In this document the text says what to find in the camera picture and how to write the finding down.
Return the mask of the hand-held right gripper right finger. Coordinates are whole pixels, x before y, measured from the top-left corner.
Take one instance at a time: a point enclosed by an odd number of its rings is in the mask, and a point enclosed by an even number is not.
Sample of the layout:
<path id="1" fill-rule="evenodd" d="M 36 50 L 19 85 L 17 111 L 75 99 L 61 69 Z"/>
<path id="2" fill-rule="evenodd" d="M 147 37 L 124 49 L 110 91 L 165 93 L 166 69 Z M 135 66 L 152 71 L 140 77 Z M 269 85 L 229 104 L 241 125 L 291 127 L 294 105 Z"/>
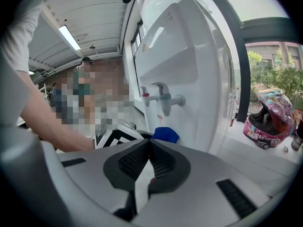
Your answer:
<path id="1" fill-rule="evenodd" d="M 189 161 L 190 172 L 174 191 L 150 195 L 132 220 L 137 227 L 229 227 L 270 199 L 246 175 L 212 154 L 161 140 L 150 143 L 180 153 Z"/>

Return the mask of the blue cloth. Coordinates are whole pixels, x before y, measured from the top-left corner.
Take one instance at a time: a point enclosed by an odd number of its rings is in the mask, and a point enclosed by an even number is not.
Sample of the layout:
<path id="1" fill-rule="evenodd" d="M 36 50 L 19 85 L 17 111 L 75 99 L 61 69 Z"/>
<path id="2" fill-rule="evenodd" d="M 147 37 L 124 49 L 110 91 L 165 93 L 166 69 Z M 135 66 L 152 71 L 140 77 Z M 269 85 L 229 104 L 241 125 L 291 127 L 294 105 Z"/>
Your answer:
<path id="1" fill-rule="evenodd" d="M 158 127 L 155 129 L 152 138 L 156 140 L 177 143 L 180 137 L 173 129 L 169 127 Z"/>

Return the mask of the white water dispenser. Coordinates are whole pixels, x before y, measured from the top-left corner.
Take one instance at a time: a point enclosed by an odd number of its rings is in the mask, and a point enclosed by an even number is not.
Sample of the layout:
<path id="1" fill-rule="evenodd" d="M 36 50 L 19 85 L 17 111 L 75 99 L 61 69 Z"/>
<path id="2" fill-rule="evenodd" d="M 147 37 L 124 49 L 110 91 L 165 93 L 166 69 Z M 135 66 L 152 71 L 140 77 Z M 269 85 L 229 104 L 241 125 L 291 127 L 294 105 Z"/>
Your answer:
<path id="1" fill-rule="evenodd" d="M 169 127 L 179 144 L 217 154 L 232 121 L 234 72 L 208 11 L 195 0 L 169 5 L 141 42 L 135 64 L 148 131 Z"/>

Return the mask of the long ceiling light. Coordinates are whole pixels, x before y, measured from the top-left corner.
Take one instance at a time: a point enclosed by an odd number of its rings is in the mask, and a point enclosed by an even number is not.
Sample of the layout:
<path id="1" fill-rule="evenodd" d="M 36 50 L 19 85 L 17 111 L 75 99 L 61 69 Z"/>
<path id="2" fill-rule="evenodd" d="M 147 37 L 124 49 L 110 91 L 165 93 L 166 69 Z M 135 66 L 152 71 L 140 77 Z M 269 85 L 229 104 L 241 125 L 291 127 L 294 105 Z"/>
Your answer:
<path id="1" fill-rule="evenodd" d="M 66 25 L 59 27 L 59 31 L 74 50 L 80 50 L 80 46 L 78 45 Z"/>

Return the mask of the colourful helmet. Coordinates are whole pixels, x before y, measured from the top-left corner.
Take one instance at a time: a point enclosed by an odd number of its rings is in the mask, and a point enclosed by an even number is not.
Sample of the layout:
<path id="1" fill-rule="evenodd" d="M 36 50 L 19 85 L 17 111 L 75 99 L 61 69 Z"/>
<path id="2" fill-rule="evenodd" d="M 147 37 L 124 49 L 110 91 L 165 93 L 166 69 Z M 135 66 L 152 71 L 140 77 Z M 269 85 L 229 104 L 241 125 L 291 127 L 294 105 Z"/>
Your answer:
<path id="1" fill-rule="evenodd" d="M 274 148 L 295 128 L 293 105 L 279 89 L 262 90 L 257 96 L 262 108 L 247 116 L 243 133 L 262 149 Z"/>

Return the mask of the black tumbler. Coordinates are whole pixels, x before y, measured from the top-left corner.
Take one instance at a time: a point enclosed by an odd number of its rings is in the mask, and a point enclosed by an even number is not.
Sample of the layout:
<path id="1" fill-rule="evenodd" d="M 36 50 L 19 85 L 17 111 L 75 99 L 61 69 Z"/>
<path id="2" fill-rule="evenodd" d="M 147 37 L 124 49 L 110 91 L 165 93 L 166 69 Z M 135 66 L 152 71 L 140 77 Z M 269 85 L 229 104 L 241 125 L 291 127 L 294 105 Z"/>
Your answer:
<path id="1" fill-rule="evenodd" d="M 291 143 L 293 150 L 298 151 L 301 145 L 303 144 L 303 116 L 300 119 L 298 128 L 294 133 L 294 138 Z"/>

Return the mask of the person's left forearm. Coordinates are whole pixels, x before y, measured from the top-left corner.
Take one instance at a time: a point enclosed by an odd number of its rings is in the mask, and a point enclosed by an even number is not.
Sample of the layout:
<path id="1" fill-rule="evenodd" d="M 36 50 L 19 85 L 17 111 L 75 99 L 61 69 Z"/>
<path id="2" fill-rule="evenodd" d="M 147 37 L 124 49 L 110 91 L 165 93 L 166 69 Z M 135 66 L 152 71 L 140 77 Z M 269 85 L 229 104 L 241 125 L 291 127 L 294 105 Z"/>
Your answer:
<path id="1" fill-rule="evenodd" d="M 34 133 L 63 152 L 90 151 L 95 148 L 92 140 L 62 124 L 32 82 L 29 73 L 18 71 L 17 74 L 30 91 L 30 98 L 22 110 L 21 118 Z"/>

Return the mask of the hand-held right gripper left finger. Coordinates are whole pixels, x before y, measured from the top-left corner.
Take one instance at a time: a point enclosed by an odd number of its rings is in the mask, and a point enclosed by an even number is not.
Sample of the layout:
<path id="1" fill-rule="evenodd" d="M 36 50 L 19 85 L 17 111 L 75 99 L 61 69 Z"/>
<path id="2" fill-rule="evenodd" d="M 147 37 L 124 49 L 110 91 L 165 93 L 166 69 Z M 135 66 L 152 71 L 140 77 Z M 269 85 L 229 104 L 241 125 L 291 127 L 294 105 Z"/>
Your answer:
<path id="1" fill-rule="evenodd" d="M 55 227 L 151 227 L 151 217 L 137 213 L 135 179 L 144 163 L 147 140 L 90 152 L 56 153 L 43 143 L 44 162 L 56 202 Z"/>

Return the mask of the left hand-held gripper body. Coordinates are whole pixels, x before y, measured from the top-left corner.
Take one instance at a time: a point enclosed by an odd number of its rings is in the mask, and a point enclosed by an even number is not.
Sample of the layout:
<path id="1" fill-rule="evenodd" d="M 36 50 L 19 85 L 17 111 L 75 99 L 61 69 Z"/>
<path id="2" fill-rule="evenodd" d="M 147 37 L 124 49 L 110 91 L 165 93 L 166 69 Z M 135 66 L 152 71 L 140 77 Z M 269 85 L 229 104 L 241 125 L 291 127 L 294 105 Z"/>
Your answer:
<path id="1" fill-rule="evenodd" d="M 141 139 L 143 139 L 143 137 L 132 125 L 124 123 L 119 124 L 112 130 L 106 130 L 103 135 L 95 136 L 94 143 L 95 149 L 98 149 Z"/>

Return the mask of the person's white shirt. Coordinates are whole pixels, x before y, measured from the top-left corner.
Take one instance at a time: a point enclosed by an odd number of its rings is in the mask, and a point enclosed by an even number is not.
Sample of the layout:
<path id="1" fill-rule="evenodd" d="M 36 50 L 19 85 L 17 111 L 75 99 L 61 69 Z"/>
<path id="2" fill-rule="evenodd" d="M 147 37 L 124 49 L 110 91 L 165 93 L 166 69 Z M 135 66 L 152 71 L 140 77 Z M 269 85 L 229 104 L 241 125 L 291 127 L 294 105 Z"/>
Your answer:
<path id="1" fill-rule="evenodd" d="M 38 25 L 43 0 L 22 0 L 0 38 L 0 125 L 15 126 L 31 92 L 18 72 L 29 72 L 28 45 Z"/>

